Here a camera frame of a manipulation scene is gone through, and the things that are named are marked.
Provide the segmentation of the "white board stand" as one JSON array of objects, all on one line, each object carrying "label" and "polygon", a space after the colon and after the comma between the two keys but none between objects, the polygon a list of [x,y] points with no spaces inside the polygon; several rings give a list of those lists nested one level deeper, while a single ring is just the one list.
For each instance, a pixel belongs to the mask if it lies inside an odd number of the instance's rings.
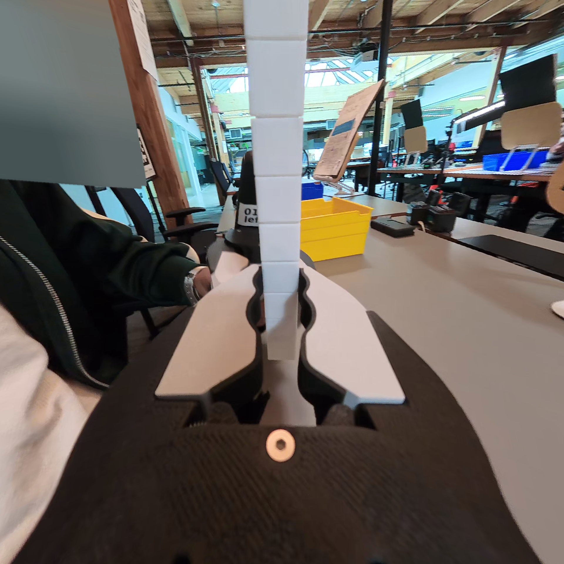
[{"label": "white board stand", "polygon": [[354,197],[365,193],[362,190],[355,189],[353,186],[349,186],[343,180],[337,180],[328,175],[313,174],[312,179],[332,188],[334,190],[333,196],[335,197]]}]

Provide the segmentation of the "small black marker poster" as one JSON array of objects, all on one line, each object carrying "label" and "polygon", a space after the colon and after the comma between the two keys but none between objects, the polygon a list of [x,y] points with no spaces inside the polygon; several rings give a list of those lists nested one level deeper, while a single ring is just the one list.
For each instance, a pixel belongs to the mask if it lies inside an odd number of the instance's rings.
[{"label": "small black marker poster", "polygon": [[139,138],[140,151],[142,154],[143,167],[145,171],[145,179],[152,180],[156,176],[155,167],[152,163],[150,153],[145,144],[145,139],[143,137],[142,130],[138,124],[136,124],[136,127],[137,127],[137,136]]}]

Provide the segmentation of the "wooden post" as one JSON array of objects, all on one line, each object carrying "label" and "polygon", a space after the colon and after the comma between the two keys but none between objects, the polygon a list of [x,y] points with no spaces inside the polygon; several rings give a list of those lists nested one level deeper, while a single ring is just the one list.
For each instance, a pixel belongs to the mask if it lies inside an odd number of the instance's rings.
[{"label": "wooden post", "polygon": [[184,182],[159,95],[158,82],[142,68],[127,1],[108,1],[136,123],[155,167],[153,187],[164,214],[188,208]]}]

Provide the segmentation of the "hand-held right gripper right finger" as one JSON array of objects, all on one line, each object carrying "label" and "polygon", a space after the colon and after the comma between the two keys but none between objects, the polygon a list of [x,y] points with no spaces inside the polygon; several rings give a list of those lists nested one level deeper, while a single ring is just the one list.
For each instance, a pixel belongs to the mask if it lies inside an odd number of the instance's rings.
[{"label": "hand-held right gripper right finger", "polygon": [[313,268],[300,271],[298,388],[316,408],[403,404],[405,394],[368,311]]}]

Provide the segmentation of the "wooden-top work desk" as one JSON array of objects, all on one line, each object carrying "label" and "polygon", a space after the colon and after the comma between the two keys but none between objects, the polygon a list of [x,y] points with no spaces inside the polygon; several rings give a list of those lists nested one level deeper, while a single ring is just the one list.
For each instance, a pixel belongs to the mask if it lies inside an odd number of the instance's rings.
[{"label": "wooden-top work desk", "polygon": [[480,165],[423,169],[420,167],[385,167],[378,169],[382,180],[398,184],[396,201],[403,200],[406,184],[438,185],[446,193],[470,194],[476,207],[470,210],[474,221],[493,219],[487,214],[491,196],[525,197],[545,200],[545,190],[560,165],[536,169],[494,172]]}]

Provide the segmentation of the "white paper notice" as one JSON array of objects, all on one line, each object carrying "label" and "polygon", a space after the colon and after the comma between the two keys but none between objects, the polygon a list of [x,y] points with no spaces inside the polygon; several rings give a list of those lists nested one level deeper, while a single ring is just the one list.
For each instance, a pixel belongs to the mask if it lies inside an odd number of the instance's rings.
[{"label": "white paper notice", "polygon": [[141,1],[127,1],[127,6],[142,68],[158,82],[159,76],[148,33],[143,4]]}]

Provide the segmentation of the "yellow plastic bin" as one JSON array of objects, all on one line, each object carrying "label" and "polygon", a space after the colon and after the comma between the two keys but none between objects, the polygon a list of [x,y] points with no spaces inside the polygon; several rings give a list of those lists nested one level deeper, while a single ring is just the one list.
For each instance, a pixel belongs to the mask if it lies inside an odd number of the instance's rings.
[{"label": "yellow plastic bin", "polygon": [[372,213],[335,197],[302,201],[300,250],[314,262],[363,255]]}]

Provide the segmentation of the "brown cardboard board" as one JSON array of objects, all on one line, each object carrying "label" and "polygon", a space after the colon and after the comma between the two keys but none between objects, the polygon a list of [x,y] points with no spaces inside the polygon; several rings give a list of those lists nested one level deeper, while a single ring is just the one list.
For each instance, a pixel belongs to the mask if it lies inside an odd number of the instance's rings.
[{"label": "brown cardboard board", "polygon": [[342,178],[356,145],[360,124],[385,84],[385,80],[380,80],[347,98],[314,169],[315,180],[337,182]]}]

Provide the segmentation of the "white segmented block strip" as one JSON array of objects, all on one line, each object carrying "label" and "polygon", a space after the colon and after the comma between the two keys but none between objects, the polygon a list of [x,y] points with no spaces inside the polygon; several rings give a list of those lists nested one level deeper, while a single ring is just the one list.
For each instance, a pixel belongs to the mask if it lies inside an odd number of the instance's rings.
[{"label": "white segmented block strip", "polygon": [[308,1],[244,1],[243,12],[267,357],[294,360]]}]

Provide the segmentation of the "black metal pole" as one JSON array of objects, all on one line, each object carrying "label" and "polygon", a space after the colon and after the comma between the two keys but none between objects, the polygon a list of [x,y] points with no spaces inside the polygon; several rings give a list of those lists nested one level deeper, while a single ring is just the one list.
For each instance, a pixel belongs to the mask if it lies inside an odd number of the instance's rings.
[{"label": "black metal pole", "polygon": [[380,44],[378,53],[378,73],[377,79],[382,82],[382,86],[375,99],[375,118],[373,121],[373,135],[372,135],[372,152],[370,155],[370,167],[368,177],[368,195],[376,196],[376,183],[378,179],[378,160],[380,149],[380,135],[382,128],[382,115],[381,108],[384,101],[384,90],[386,83],[387,72],[387,59],[389,54],[389,41],[392,21],[392,7],[394,1],[382,2],[382,20],[380,26]]}]

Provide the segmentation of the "person's left forearm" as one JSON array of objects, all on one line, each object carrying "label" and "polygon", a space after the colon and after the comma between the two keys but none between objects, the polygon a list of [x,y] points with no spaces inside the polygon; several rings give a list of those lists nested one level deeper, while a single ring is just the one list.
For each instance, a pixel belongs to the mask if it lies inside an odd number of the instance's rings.
[{"label": "person's left forearm", "polygon": [[198,266],[186,243],[150,243],[111,220],[93,218],[91,272],[108,288],[154,305],[189,305],[184,278]]}]

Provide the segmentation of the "black square panel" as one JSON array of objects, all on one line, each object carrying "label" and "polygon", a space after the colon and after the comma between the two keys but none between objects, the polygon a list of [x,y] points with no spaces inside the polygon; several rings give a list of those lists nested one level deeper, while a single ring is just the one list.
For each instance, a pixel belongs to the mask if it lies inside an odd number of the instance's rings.
[{"label": "black square panel", "polygon": [[556,65],[551,54],[501,73],[504,112],[555,102]]},{"label": "black square panel", "polygon": [[416,129],[423,126],[421,103],[419,99],[405,103],[400,107],[404,119],[405,130]]}]

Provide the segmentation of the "LED light bar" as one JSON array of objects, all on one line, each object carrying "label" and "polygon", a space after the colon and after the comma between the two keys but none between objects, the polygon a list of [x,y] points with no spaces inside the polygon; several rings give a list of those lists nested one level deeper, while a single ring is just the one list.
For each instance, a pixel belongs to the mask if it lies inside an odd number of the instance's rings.
[{"label": "LED light bar", "polygon": [[462,122],[466,122],[468,120],[475,120],[475,119],[479,119],[482,118],[482,116],[491,116],[494,115],[494,117],[487,117],[486,118],[486,123],[489,121],[492,121],[493,119],[496,119],[496,116],[500,116],[503,114],[504,112],[504,107],[505,107],[505,100],[500,100],[497,101],[494,104],[482,107],[482,108],[476,108],[473,109],[469,112],[466,112],[464,114],[462,114],[461,116],[455,118],[452,122],[453,125],[458,125],[459,123]]}]

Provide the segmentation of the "grey desk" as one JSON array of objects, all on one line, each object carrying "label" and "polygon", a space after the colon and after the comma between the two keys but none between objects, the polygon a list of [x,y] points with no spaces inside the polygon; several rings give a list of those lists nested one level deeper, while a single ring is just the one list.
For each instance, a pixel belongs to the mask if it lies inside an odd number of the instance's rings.
[{"label": "grey desk", "polygon": [[421,231],[316,269],[441,377],[543,563],[563,563],[563,282]]}]

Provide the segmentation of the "black flat box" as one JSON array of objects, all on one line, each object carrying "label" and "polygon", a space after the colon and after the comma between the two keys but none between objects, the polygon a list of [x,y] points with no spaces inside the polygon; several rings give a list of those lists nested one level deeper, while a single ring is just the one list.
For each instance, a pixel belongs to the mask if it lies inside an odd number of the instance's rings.
[{"label": "black flat box", "polygon": [[415,232],[415,226],[384,217],[371,220],[370,228],[395,239],[413,236]]}]

